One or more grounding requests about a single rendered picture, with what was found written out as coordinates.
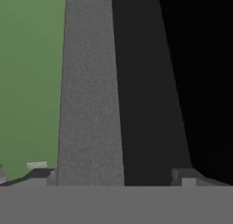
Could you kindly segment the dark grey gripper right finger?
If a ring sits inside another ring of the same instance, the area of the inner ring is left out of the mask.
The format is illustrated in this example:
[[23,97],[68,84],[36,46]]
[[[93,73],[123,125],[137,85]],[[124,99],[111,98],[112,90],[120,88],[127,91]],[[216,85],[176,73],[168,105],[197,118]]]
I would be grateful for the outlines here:
[[182,187],[229,187],[229,184],[207,178],[193,168],[173,168],[171,185]]

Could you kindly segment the small grey object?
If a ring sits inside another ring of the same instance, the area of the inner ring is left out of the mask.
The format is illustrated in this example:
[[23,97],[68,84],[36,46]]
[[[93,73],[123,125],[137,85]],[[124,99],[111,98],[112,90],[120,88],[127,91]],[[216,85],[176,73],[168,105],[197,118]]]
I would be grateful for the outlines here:
[[7,181],[7,175],[5,173],[2,163],[0,163],[0,184],[5,183],[6,181]]

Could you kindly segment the small beige block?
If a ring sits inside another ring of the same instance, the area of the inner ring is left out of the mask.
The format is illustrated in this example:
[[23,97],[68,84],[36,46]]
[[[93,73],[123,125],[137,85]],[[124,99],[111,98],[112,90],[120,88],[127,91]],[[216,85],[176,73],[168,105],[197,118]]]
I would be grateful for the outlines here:
[[26,166],[28,170],[33,170],[36,168],[47,168],[47,162],[46,161],[28,162]]

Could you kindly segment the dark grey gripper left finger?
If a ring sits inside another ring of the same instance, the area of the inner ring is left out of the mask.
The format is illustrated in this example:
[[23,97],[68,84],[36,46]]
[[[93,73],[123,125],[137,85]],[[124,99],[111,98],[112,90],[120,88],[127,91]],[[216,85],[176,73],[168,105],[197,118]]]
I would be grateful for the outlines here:
[[0,184],[0,187],[46,187],[56,185],[55,168],[35,168],[21,178],[6,181]]

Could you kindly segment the black microwave oven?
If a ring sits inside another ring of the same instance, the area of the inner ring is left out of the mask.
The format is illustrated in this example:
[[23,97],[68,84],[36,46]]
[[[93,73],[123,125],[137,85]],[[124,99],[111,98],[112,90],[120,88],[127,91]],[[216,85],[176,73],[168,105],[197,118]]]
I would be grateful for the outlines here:
[[233,186],[233,0],[159,0],[193,167]]

